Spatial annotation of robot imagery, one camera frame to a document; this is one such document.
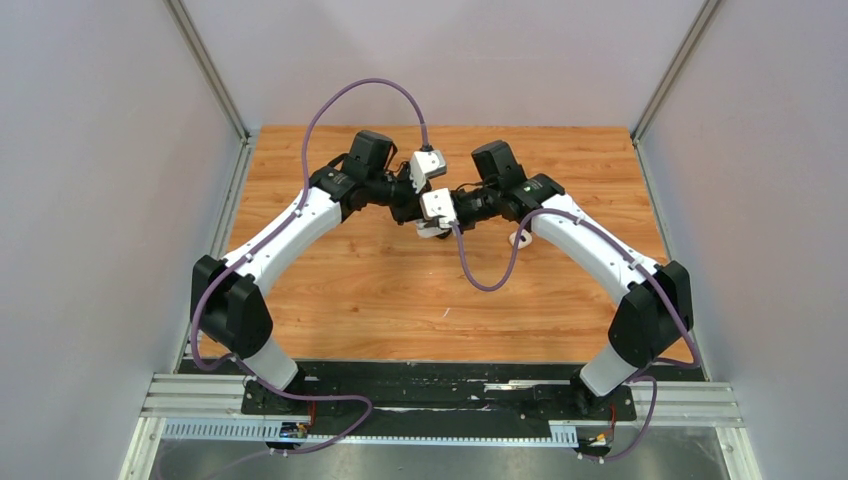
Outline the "white oval charging case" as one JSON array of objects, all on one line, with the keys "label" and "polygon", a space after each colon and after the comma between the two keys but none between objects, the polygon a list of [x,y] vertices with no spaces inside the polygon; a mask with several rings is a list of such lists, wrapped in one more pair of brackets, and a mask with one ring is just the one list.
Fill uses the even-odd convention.
[{"label": "white oval charging case", "polygon": [[422,239],[446,239],[452,234],[452,230],[450,228],[441,228],[437,223],[427,221],[417,221],[415,223],[415,228],[417,235]]}]

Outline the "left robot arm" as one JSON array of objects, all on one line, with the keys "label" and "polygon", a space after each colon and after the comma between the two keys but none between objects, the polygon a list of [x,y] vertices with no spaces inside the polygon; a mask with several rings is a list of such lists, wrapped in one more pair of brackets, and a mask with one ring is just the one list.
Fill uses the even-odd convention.
[{"label": "left robot arm", "polygon": [[419,200],[430,179],[443,174],[442,154],[430,145],[396,172],[387,136],[362,130],[348,152],[314,171],[295,201],[251,240],[220,259],[202,256],[191,285],[190,340],[197,333],[224,346],[269,385],[268,400],[283,413],[298,411],[306,386],[300,368],[273,338],[266,297],[285,270],[315,241],[369,204],[390,209],[399,224],[419,221]]}]

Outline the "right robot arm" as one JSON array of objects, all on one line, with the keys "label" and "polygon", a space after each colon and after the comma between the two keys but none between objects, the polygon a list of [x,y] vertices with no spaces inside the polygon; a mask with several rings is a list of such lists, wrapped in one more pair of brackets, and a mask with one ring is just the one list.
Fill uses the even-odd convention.
[{"label": "right robot arm", "polygon": [[616,305],[607,344],[573,377],[571,403],[577,413],[601,414],[615,389],[662,361],[678,340],[690,350],[691,367],[699,367],[691,335],[691,278],[682,264],[662,265],[640,254],[592,219],[550,176],[527,176],[508,143],[490,142],[471,157],[481,183],[471,191],[452,191],[454,233],[462,235],[496,216],[514,221],[588,272]]}]

